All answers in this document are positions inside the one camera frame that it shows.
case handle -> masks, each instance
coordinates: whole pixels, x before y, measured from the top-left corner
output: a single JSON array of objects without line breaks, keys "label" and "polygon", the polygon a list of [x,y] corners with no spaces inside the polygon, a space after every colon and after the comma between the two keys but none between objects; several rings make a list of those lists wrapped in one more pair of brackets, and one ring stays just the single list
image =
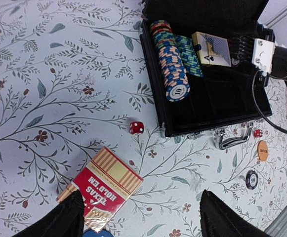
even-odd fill
[{"label": "case handle", "polygon": [[236,137],[236,138],[230,138],[225,141],[223,141],[223,137],[226,134],[225,129],[217,130],[216,131],[216,148],[219,148],[221,150],[228,149],[230,147],[234,147],[236,145],[242,144],[244,142],[247,142],[250,139],[250,136],[252,134],[253,130],[253,122],[247,124],[247,130],[244,135],[244,137]]}]

poker chip case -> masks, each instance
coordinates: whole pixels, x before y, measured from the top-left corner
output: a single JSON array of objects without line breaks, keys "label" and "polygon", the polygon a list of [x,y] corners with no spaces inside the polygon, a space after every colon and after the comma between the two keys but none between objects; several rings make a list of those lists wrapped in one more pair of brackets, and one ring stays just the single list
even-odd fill
[{"label": "poker chip case", "polygon": [[[202,67],[203,77],[188,74],[189,95],[170,102],[158,56],[153,45],[150,25],[166,20],[176,35],[191,37],[198,31],[219,37],[247,35],[264,38],[257,19],[267,0],[145,0],[140,36],[160,126],[166,137],[200,132],[258,119],[250,94],[253,66],[237,72],[220,66]],[[263,86],[255,89],[257,102],[266,116],[272,111]]]}]

floral tablecloth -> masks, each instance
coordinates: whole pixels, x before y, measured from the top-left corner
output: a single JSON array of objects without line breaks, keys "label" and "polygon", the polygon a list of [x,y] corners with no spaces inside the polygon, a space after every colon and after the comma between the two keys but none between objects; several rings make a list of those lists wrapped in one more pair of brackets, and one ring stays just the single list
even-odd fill
[{"label": "floral tablecloth", "polygon": [[[138,0],[0,0],[0,237],[56,206],[56,197],[103,146],[143,178],[107,229],[118,237],[200,236],[199,202],[211,190],[264,230],[287,205],[287,136],[262,121],[257,143],[220,151],[212,131],[197,140],[160,136],[139,40]],[[267,87],[287,128],[287,91]],[[128,132],[131,120],[145,124]],[[240,136],[244,124],[227,128]],[[259,184],[245,185],[254,169]]]}]

dice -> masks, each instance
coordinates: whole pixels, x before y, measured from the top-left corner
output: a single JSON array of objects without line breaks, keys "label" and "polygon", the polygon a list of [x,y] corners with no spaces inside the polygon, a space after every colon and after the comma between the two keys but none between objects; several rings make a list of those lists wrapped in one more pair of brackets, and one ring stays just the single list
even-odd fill
[{"label": "dice", "polygon": [[129,131],[131,134],[141,134],[144,131],[144,125],[142,122],[132,122]]},{"label": "dice", "polygon": [[258,138],[258,137],[262,137],[263,136],[263,132],[260,129],[257,129],[254,131],[254,137]]}]

case lid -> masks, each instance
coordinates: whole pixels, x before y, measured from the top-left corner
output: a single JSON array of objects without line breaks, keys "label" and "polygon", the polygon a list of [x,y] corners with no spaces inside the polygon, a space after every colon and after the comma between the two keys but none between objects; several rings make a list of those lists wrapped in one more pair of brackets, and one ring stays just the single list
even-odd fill
[{"label": "case lid", "polygon": [[268,0],[145,0],[148,20],[167,20],[183,26],[209,25],[226,30],[257,22]]}]

